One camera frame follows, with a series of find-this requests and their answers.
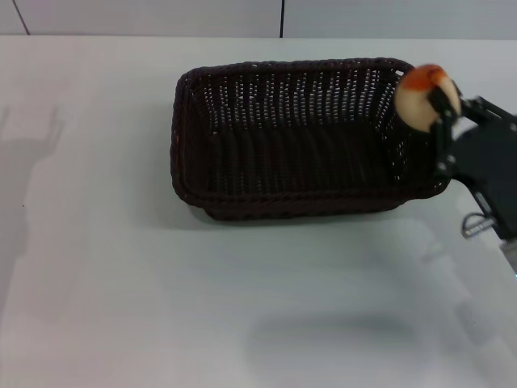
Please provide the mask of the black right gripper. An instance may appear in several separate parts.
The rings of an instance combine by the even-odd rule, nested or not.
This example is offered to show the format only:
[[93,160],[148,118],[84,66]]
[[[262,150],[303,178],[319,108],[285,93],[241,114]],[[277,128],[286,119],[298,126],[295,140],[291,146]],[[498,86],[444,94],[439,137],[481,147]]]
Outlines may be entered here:
[[[456,110],[437,86],[431,90],[428,101],[438,114],[430,127],[435,174],[449,178],[451,167],[447,157]],[[453,142],[456,163],[452,178],[460,181],[484,215],[494,220],[499,238],[517,238],[517,116],[481,96],[462,99],[461,115],[484,126],[470,129]]]

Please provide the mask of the round cream bun orange topping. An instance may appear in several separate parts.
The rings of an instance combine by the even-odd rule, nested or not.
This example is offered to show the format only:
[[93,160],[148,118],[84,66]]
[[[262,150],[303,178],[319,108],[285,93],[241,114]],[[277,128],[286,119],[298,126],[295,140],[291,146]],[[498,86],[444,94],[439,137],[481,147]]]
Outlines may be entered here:
[[453,121],[461,114],[460,92],[447,72],[436,64],[421,65],[401,78],[394,95],[396,113],[412,129],[429,133],[439,119],[439,109],[430,101],[433,91],[444,93]]

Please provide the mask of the black woven rectangular basket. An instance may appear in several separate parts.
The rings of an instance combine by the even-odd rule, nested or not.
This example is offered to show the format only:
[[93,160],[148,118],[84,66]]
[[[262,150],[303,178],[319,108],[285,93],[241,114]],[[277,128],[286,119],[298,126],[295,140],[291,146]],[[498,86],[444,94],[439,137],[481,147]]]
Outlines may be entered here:
[[393,101],[394,58],[200,67],[177,82],[170,174],[178,197],[220,221],[389,211],[448,186],[427,133]]

